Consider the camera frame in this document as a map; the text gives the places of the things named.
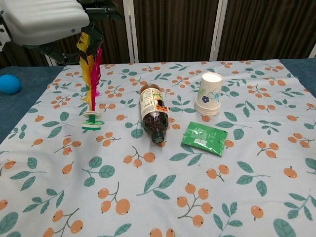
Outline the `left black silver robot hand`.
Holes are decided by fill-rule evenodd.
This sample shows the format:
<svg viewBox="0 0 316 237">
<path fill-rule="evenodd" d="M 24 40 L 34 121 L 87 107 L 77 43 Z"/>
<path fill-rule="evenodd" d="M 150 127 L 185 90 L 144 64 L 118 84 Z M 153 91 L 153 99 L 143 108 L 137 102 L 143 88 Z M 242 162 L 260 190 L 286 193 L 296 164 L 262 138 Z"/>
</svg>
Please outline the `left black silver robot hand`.
<svg viewBox="0 0 316 237">
<path fill-rule="evenodd" d="M 87 60 L 100 48 L 104 36 L 93 21 L 123 20 L 111 0 L 2 0 L 0 2 L 0 45 L 14 42 L 25 48 L 36 48 L 59 64 L 71 65 Z M 66 54 L 55 48 L 55 42 L 80 34 L 88 46 L 77 53 Z"/>
</svg>

